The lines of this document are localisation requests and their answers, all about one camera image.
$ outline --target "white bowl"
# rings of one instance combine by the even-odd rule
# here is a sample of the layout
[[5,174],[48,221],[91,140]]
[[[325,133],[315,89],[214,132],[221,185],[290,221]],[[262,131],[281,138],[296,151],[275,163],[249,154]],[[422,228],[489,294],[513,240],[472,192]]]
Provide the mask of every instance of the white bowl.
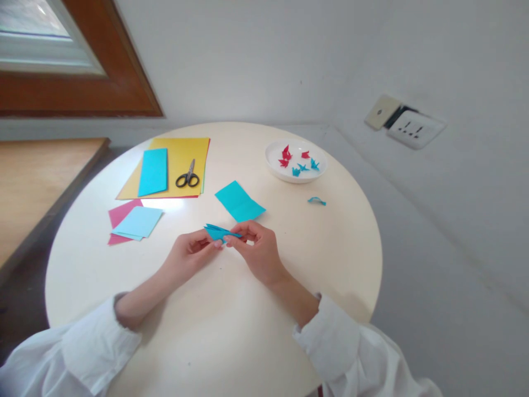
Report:
[[[283,159],[283,149],[287,145],[292,159],[290,159],[288,167],[285,168],[281,167],[279,160]],[[309,156],[320,164],[318,166],[319,171],[310,168],[310,158],[304,159],[301,157],[302,152],[306,151],[309,151]],[[312,182],[321,177],[328,167],[327,157],[318,146],[310,142],[294,139],[283,139],[272,142],[264,150],[264,156],[270,172],[279,179],[290,183],[301,184]],[[294,176],[292,174],[292,167],[299,168],[298,163],[305,165],[308,171],[301,171],[299,176]]]

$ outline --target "scissors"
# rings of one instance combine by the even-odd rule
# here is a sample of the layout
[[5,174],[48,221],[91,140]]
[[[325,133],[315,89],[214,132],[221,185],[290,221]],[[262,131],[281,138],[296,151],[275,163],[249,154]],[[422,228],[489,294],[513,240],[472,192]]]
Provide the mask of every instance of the scissors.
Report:
[[[176,180],[176,187],[184,187],[185,185],[189,187],[195,187],[200,182],[200,178],[197,174],[193,173],[193,168],[195,168],[195,159],[191,162],[191,165],[189,167],[189,172],[187,174],[182,174],[178,177]],[[192,183],[191,180],[195,178],[197,181],[195,183]]]

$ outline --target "wooden window frame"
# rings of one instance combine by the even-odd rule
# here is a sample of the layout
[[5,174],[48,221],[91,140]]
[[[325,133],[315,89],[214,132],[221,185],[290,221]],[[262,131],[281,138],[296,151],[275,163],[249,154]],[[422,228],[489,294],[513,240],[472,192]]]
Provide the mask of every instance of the wooden window frame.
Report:
[[0,71],[0,116],[163,116],[113,1],[62,2],[106,76]]

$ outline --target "red paper crane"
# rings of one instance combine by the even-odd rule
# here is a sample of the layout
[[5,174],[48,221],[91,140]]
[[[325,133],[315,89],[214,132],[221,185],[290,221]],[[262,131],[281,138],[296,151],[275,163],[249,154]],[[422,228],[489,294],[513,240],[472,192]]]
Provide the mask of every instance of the red paper crane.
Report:
[[292,155],[288,151],[288,145],[283,149],[283,160],[290,160],[292,158]]

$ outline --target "white wall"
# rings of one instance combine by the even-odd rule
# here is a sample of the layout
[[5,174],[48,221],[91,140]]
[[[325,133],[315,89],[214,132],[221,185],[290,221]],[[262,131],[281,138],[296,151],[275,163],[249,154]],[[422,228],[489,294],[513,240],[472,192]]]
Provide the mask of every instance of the white wall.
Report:
[[[394,3],[331,120],[416,209],[370,197],[385,251],[374,322],[446,395],[529,395],[528,20],[523,0]],[[420,151],[372,131],[382,93],[448,128]]]
[[208,121],[319,123],[388,1],[117,0],[166,119],[0,120],[0,138],[105,135],[128,146],[139,143],[129,132]]

